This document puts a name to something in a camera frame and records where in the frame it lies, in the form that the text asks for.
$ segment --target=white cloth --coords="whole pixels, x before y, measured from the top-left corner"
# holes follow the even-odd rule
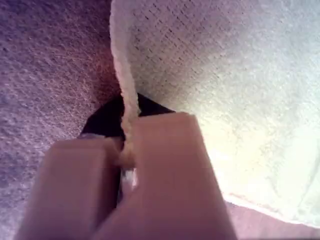
[[[320,228],[320,2],[114,0],[116,74],[199,120],[227,201]]]

